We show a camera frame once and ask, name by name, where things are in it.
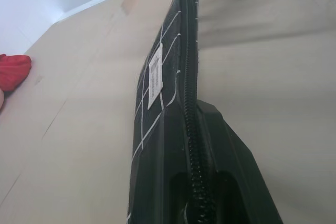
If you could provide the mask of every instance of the white label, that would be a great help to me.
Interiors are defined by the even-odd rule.
[[[152,106],[155,99],[163,88],[162,82],[162,43],[155,52],[153,58],[149,62],[149,97],[148,109]]]

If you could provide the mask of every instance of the black zipper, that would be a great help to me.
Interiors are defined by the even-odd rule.
[[[197,118],[197,6],[198,0],[181,0],[182,54],[185,55],[183,111],[186,127],[186,159],[188,165],[189,199],[185,222],[214,224],[215,207],[208,177],[204,140]]]

